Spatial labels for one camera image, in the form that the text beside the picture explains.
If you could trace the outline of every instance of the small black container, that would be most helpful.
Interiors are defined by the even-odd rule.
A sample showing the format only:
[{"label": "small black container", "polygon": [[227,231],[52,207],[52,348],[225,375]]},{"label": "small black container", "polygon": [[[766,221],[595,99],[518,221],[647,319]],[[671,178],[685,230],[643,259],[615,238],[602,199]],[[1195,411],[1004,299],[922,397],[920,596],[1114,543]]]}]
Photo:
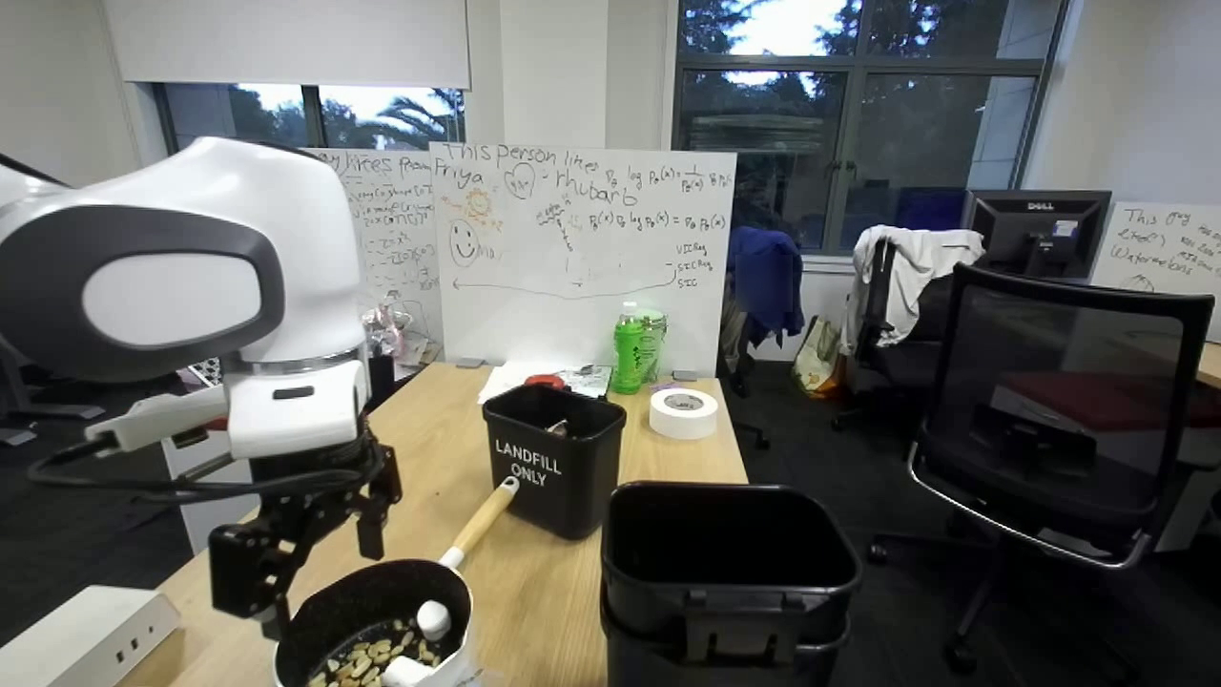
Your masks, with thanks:
[{"label": "small black container", "polygon": [[518,477],[511,516],[562,537],[583,537],[602,528],[609,488],[619,483],[619,405],[518,386],[483,399],[492,483]]},{"label": "small black container", "polygon": [[855,582],[801,491],[625,483],[602,529],[609,683],[827,683]]}]

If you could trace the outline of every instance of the pan handle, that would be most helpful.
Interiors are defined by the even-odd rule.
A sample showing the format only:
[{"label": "pan handle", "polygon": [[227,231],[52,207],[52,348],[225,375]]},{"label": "pan handle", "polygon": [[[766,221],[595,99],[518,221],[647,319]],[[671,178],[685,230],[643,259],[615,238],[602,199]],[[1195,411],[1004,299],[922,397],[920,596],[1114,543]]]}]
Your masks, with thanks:
[{"label": "pan handle", "polygon": [[518,482],[502,477],[489,498],[464,517],[464,528],[456,529],[456,537],[448,543],[448,549],[442,553],[445,567],[456,567],[464,559],[464,553],[483,537],[483,529],[498,517],[498,511],[511,502],[511,497],[518,497]]}]

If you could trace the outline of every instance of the black trash can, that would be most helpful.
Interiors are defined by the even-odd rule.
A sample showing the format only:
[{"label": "black trash can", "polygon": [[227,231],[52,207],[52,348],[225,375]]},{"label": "black trash can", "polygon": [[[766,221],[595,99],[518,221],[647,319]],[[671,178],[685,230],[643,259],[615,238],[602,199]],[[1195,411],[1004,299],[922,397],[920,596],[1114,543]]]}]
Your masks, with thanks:
[{"label": "black trash can", "polygon": [[583,537],[602,528],[609,488],[619,483],[619,440],[625,411],[619,405],[518,386],[483,399],[492,483],[518,477],[511,516],[562,537]]},{"label": "black trash can", "polygon": [[625,483],[602,529],[609,687],[825,687],[855,582],[855,553],[801,491]]}]

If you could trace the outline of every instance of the whiteboard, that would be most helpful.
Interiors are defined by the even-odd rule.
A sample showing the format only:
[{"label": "whiteboard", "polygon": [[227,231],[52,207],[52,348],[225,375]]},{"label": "whiteboard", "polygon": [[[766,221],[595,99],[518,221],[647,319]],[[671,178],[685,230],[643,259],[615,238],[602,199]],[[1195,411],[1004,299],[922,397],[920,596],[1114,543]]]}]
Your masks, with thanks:
[{"label": "whiteboard", "polygon": [[372,310],[395,294],[417,330],[442,338],[437,259],[431,230],[431,154],[314,148],[334,168],[359,238],[363,291]]},{"label": "whiteboard", "polygon": [[436,148],[445,360],[602,366],[621,301],[665,371],[714,375],[733,154]]},{"label": "whiteboard", "polygon": [[1221,301],[1221,207],[1117,202],[1091,283]]}]

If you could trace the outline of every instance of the computer monitor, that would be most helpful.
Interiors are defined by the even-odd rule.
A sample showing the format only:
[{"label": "computer monitor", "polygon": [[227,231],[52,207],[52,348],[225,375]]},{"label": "computer monitor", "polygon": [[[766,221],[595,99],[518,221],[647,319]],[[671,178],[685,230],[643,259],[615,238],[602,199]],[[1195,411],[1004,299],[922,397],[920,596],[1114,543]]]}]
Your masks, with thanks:
[{"label": "computer monitor", "polygon": [[1109,189],[972,189],[970,230],[985,231],[975,267],[1026,280],[1088,280]]}]

